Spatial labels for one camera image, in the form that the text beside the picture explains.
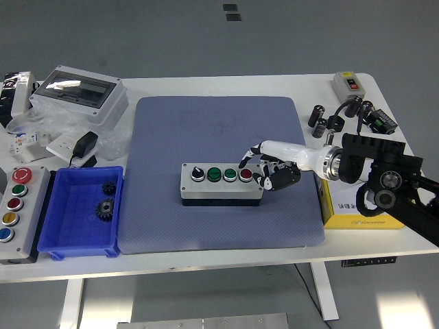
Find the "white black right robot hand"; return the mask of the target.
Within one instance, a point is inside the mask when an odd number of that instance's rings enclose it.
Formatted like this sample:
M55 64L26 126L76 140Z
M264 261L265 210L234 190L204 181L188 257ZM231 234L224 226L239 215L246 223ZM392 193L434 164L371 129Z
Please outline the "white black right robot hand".
M303 145L279 141L263 141L251 147L239 163L243 169L254 156L260 157L262 173L254 173L254 180L268 191L278 191L300 180L303 171L313 171L320 178L336 178L331 172L331 161L337 149L325 146L312 149Z

